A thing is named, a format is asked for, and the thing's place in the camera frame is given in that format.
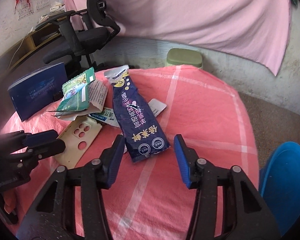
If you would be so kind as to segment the person left hand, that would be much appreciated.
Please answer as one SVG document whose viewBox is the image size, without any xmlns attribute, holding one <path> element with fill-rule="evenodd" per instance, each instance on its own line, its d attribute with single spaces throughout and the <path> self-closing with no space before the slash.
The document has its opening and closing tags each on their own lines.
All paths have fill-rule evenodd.
<svg viewBox="0 0 300 240">
<path fill-rule="evenodd" d="M 17 203 L 15 190 L 14 189 L 8 190 L 4 192 L 2 195 L 5 202 L 4 210 L 6 211 L 6 213 L 10 214 L 15 209 Z"/>
</svg>

